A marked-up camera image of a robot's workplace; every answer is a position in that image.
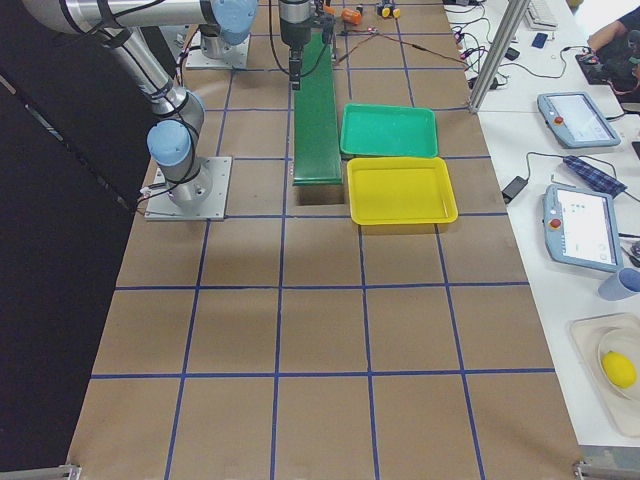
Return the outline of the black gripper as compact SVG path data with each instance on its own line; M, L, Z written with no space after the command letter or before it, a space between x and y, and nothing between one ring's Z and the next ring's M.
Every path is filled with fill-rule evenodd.
M311 30L321 31L321 40L329 44L334 33L334 16L324 1L283 0L278 2L282 41L288 46L305 46L311 40ZM301 86L303 48L289 50L289 81L298 91Z

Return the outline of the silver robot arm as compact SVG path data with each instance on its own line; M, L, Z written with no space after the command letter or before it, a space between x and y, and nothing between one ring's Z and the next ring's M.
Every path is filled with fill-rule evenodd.
M79 38L96 37L118 59L159 120L147 135L147 145L164 175L162 195L182 210L202 204L212 188L212 178L196 156L204 106L196 95L174 82L141 30L196 25L204 48L214 39L235 47L249 37L257 2L27 1L24 6L51 30Z
M221 29L217 25L202 24L199 26L200 50L211 59L221 59L231 48L222 38Z

